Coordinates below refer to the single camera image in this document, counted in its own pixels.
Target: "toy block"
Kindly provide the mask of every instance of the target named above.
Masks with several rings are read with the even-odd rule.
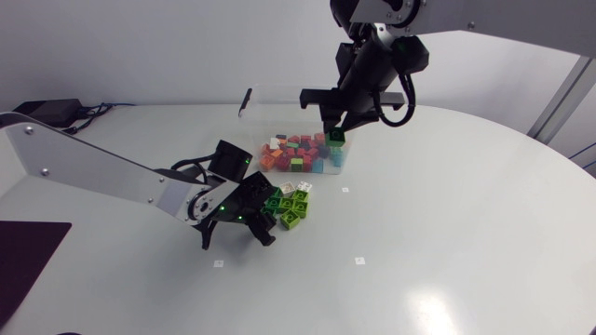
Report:
[[[318,156],[321,157],[321,158],[323,158],[323,159],[329,157],[329,152],[330,152],[330,149],[327,146],[320,145],[318,147]]]
[[[313,162],[312,172],[323,173],[323,165],[324,163],[322,159],[315,159],[315,161]]]
[[[316,160],[318,158],[318,149],[310,149],[309,151],[306,152],[309,156],[313,157],[314,160]]]
[[[312,188],[313,188],[313,185],[306,181],[300,181],[298,183],[298,186],[296,186],[296,190],[305,191],[305,192],[310,192],[310,189],[312,189]]]
[[[269,147],[269,143],[263,144],[261,147],[261,155],[267,155],[271,153],[271,148]]]
[[[291,197],[296,201],[305,201],[306,202],[306,201],[308,201],[308,192],[296,190],[296,191],[294,191],[294,194],[291,195]]]
[[[345,134],[340,127],[333,127],[325,134],[325,144],[331,147],[341,147],[345,143]]]
[[[296,200],[294,201],[291,210],[293,210],[294,213],[298,214],[300,219],[304,219],[306,217],[306,212],[308,211],[308,203],[306,203],[305,201]]]
[[[281,154],[283,154],[283,151],[282,150],[279,150],[279,149],[277,149],[273,153],[271,153],[271,155],[273,156],[273,158],[276,158],[276,159],[277,158],[280,158],[281,157]]]
[[[292,198],[281,198],[279,202],[279,212],[284,213],[286,210],[291,210],[294,207],[294,199]]]
[[[294,195],[294,191],[296,191],[294,185],[292,185],[289,181],[279,185],[279,190],[281,191],[281,194],[283,194],[283,197],[291,197]]]
[[[268,171],[276,164],[276,159],[270,155],[264,155],[259,162],[263,170]]]
[[[276,160],[276,167],[281,171],[290,169],[290,158],[288,156],[280,156]]]
[[[279,149],[279,140],[276,138],[271,138],[269,140],[269,148],[271,148],[271,150]]]
[[[325,134],[324,133],[315,134],[315,142],[320,145],[325,145]]]
[[[302,158],[292,158],[290,161],[290,170],[291,172],[302,172]]]
[[[300,216],[293,210],[288,210],[281,215],[281,224],[288,230],[292,229],[300,223]]]

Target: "white table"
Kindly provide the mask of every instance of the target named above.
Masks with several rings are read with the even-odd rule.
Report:
[[[218,133],[247,146],[236,117],[236,105],[119,108],[77,137],[163,168],[209,154]],[[275,227],[268,248],[221,223],[208,251],[199,232],[156,208],[25,178],[0,199],[0,220],[73,228],[2,333],[587,334],[596,325],[596,181],[509,128],[419,107],[405,127],[359,129],[342,175],[267,177],[312,182],[308,218]]]

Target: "clear plastic bin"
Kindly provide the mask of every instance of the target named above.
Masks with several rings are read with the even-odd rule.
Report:
[[[253,162],[263,172],[339,174],[345,166],[355,130],[345,134],[331,131],[325,139],[318,106],[300,108],[302,89],[255,86],[247,92],[238,117],[251,135]],[[345,142],[333,141],[334,136],[341,138],[342,135]]]

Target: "red block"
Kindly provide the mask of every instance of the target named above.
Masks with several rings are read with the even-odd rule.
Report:
[[[287,171],[290,168],[290,158],[288,156],[281,156],[276,161],[276,166],[281,171]]]
[[[318,158],[318,149],[310,149],[309,151],[306,152],[308,155],[313,157],[313,160]]]
[[[317,144],[325,145],[325,134],[324,133],[315,134],[315,142]]]

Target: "colorful block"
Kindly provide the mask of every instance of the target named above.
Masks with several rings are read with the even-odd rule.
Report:
[[[320,145],[325,145],[325,134],[324,133],[315,134],[315,142]]]
[[[292,185],[289,181],[279,185],[279,190],[281,191],[284,197],[291,197],[292,195],[294,195],[294,192],[296,191],[294,185]]]
[[[333,127],[325,134],[325,144],[331,147],[341,147],[345,143],[345,134],[340,127]]]
[[[278,157],[276,167],[281,171],[287,171],[290,168],[290,158],[288,156]]]
[[[268,171],[276,164],[276,159],[270,155],[264,155],[259,163],[263,170]]]
[[[294,199],[292,198],[281,198],[279,202],[279,213],[284,213],[286,210],[291,210],[294,207]]]
[[[300,223],[300,216],[293,210],[288,210],[281,215],[281,224],[287,229],[292,229]]]
[[[308,211],[308,203],[305,201],[294,201],[291,210],[298,214],[300,219],[304,219],[306,217],[306,212]]]
[[[323,173],[323,165],[324,165],[324,163],[323,163],[323,160],[322,159],[320,159],[320,158],[315,159],[313,161],[312,172]]]
[[[306,202],[306,201],[308,201],[308,192],[296,190],[296,191],[294,191],[294,194],[291,195],[291,197],[296,201],[305,201]]]

